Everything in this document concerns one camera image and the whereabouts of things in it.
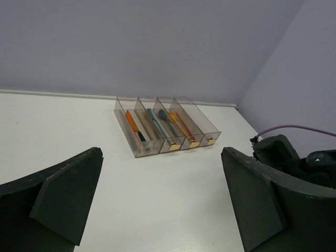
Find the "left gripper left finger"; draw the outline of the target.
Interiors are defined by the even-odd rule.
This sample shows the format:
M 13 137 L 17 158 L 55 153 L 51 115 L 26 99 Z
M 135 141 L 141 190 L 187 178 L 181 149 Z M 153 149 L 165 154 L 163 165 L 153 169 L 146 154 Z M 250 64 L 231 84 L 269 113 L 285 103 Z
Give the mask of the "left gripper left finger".
M 80 245 L 103 164 L 90 148 L 1 185 L 1 251 L 74 251 Z

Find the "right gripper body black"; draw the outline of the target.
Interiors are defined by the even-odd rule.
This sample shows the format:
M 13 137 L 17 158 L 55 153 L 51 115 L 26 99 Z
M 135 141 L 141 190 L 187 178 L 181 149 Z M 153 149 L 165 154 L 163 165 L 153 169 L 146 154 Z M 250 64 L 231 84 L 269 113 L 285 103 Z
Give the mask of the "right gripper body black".
M 300 158 L 283 134 L 250 141 L 253 156 L 260 163 L 298 179 L 335 188 L 335 150 L 314 151 Z

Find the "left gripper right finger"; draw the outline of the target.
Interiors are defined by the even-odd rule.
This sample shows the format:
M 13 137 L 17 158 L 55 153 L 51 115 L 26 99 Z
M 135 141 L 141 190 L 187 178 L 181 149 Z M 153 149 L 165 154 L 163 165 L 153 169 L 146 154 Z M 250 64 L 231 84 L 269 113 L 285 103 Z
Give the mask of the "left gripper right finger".
M 335 251 L 335 189 L 232 147 L 221 158 L 244 251 Z

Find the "orange chopstick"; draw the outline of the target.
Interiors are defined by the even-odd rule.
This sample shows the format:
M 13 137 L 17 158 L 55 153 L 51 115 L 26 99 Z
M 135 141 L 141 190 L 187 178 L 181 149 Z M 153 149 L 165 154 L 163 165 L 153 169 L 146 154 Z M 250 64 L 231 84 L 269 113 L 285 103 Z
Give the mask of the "orange chopstick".
M 189 127 L 187 126 L 187 124 L 184 122 L 184 120 L 182 119 L 182 117 L 179 115 L 179 113 L 176 112 L 177 117 L 179 118 L 179 120 L 181 121 L 183 127 L 187 130 L 189 135 L 192 135 L 191 130 L 189 129 Z

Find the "yellow spoon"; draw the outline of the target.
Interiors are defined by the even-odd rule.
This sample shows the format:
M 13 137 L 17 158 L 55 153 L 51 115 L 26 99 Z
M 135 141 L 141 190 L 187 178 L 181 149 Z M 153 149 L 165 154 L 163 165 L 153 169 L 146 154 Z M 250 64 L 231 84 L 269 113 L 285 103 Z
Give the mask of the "yellow spoon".
M 171 116 L 171 118 L 173 119 L 173 121 L 175 122 L 175 124 L 178 126 L 178 128 L 183 132 L 183 134 L 185 136 L 189 136 L 189 134 L 186 132 L 186 130 L 184 129 L 184 127 L 179 123 L 178 118 L 177 118 L 177 114 L 174 112 L 169 112 L 169 115 Z

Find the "blue spoon dark handle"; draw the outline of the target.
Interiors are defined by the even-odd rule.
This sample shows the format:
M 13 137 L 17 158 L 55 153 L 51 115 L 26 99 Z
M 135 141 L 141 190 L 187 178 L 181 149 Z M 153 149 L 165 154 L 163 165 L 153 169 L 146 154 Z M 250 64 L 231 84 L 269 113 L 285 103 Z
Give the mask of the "blue spoon dark handle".
M 158 115 L 159 115 L 159 118 L 160 118 L 161 120 L 163 120 L 163 121 L 166 122 L 166 124 L 167 124 L 167 125 L 169 126 L 169 128 L 171 129 L 173 135 L 174 135 L 175 137 L 177 137 L 177 133 L 176 133 L 176 131 L 174 130 L 174 127 L 172 126 L 172 122 L 169 120 L 167 113 L 166 113 L 164 110 L 160 109 L 160 110 L 158 111 Z

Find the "yellow knife green handle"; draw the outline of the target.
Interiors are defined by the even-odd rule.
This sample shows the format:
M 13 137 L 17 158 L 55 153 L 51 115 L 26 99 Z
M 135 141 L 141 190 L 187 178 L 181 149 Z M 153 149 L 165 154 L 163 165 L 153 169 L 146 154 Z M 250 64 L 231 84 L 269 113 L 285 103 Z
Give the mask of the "yellow knife green handle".
M 138 134 L 140 140 L 142 142 L 145 142 L 146 139 L 145 139 L 144 135 L 141 133 L 140 129 L 138 128 L 138 126 L 137 126 L 137 124 L 136 124 L 136 122 L 134 121 L 133 118 L 131 119 L 131 123 L 132 123 L 133 130 Z

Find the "orange knife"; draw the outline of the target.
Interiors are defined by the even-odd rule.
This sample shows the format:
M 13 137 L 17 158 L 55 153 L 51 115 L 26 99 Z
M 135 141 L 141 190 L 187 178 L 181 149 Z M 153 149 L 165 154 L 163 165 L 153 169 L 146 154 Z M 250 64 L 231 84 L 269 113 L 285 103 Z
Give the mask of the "orange knife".
M 127 110 L 127 112 L 126 112 L 126 116 L 127 116 L 127 120 L 128 120 L 128 122 L 129 122 L 130 125 L 131 125 L 132 131 L 133 131 L 134 134 L 135 134 L 135 137 L 136 137 L 137 141 L 140 142 L 140 138 L 139 138 L 138 132 L 137 132 L 137 130 L 135 129 L 135 126 L 134 126 L 134 120 L 133 120 L 132 115 L 131 115 L 131 113 L 130 113 L 129 110 Z

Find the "teal fork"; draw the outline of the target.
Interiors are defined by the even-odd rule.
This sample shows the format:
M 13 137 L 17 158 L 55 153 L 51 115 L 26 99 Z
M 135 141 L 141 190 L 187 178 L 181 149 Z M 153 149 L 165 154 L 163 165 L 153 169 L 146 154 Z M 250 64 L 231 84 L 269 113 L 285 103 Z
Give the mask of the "teal fork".
M 162 127 L 161 127 L 159 121 L 158 121 L 157 118 L 155 117 L 155 115 L 154 115 L 152 109 L 151 109 L 151 108 L 147 108 L 146 111 L 147 111 L 147 113 L 149 114 L 150 118 L 154 121 L 154 123 L 155 123 L 156 126 L 158 127 L 158 129 L 159 129 L 160 133 L 162 134 L 162 136 L 163 136 L 165 139 L 167 139 L 167 135 L 166 135 L 165 131 L 162 129 Z

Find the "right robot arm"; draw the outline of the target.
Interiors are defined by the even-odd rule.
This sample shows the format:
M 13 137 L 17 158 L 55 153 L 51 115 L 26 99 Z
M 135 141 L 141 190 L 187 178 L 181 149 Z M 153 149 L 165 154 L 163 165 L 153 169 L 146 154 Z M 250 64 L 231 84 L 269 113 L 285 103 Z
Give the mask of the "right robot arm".
M 286 136 L 250 139 L 254 159 L 298 179 L 335 188 L 335 150 L 315 151 L 300 158 Z

